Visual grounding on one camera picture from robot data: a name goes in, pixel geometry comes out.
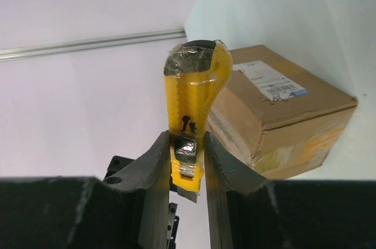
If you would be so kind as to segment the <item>yellow utility knife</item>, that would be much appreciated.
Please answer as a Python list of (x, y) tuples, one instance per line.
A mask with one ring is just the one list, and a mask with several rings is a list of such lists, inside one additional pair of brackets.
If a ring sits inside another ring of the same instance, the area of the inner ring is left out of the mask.
[(231, 54), (220, 40), (178, 45), (164, 63), (172, 182), (178, 195), (194, 203), (204, 175), (207, 119), (232, 66)]

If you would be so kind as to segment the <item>brown cardboard express box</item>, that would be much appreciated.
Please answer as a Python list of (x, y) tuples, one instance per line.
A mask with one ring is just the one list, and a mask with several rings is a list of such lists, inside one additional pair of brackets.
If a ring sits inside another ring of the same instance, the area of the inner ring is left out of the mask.
[(234, 157), (269, 179), (322, 165), (356, 98), (263, 45), (232, 50), (233, 71), (209, 130)]

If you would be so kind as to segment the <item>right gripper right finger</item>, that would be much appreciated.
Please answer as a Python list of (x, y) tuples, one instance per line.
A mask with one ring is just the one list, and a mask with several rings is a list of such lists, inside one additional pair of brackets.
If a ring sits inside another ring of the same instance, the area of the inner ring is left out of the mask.
[(375, 182), (270, 180), (211, 134), (204, 165), (212, 248), (374, 248)]

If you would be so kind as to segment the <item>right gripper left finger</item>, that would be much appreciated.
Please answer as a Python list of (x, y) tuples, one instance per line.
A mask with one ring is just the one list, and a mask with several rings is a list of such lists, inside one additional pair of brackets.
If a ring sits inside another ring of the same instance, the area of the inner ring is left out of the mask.
[(165, 248), (169, 134), (116, 173), (1, 180), (2, 248)]

